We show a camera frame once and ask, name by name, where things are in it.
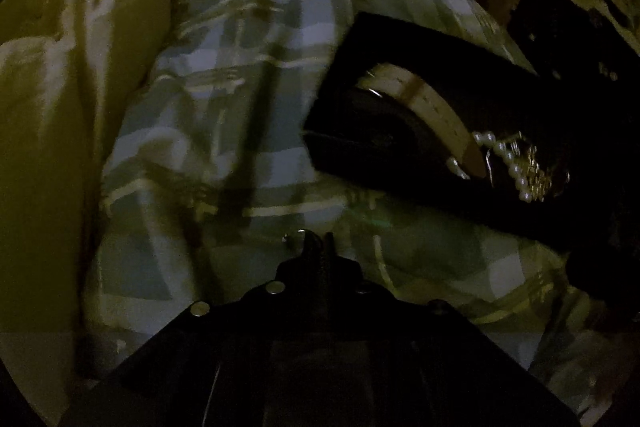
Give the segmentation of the silver chain jewelry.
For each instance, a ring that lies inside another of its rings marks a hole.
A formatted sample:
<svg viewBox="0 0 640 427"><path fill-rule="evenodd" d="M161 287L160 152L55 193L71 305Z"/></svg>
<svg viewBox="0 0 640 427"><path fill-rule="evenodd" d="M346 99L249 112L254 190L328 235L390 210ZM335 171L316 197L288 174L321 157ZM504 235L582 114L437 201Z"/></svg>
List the silver chain jewelry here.
<svg viewBox="0 0 640 427"><path fill-rule="evenodd" d="M538 147L518 133L508 141L510 177L522 202L543 202L553 184L552 170L544 168L538 158Z"/></svg>

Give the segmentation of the black jewelry tray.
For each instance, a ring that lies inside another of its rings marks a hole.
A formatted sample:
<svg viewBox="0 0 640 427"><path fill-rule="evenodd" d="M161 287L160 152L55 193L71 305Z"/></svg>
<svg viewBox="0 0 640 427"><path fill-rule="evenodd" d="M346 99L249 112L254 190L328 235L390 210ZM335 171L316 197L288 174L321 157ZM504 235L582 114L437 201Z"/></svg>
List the black jewelry tray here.
<svg viewBox="0 0 640 427"><path fill-rule="evenodd" d="M541 243L591 297L639 301L639 107L629 82L536 74L446 32L361 12L302 135L312 165L397 207ZM522 202L508 141L538 147L553 184Z"/></svg>

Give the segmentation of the blue green plaid bedsheet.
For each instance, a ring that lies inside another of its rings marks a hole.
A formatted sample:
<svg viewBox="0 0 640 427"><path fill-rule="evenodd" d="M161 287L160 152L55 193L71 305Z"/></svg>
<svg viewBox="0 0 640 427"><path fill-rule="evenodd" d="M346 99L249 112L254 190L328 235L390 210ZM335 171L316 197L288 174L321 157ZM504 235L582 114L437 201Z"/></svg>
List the blue green plaid bedsheet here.
<svg viewBox="0 0 640 427"><path fill-rule="evenodd" d="M238 299L284 258L281 236L333 232L394 296L450 301L579 417L600 425L623 357L603 309L538 243L431 217L311 166L300 129L358 12L525 55L474 0L177 0L102 176L105 231L86 289L98 379L196 298Z"/></svg>

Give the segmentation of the cream crumpled duvet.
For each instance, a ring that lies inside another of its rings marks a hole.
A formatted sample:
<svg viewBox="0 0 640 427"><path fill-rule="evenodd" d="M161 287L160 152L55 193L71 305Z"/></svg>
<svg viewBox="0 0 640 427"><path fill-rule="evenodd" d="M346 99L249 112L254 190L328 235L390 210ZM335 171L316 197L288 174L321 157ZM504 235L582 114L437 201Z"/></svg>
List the cream crumpled duvet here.
<svg viewBox="0 0 640 427"><path fill-rule="evenodd" d="M172 0L3 0L1 363L36 418L70 402L78 262L129 95Z"/></svg>

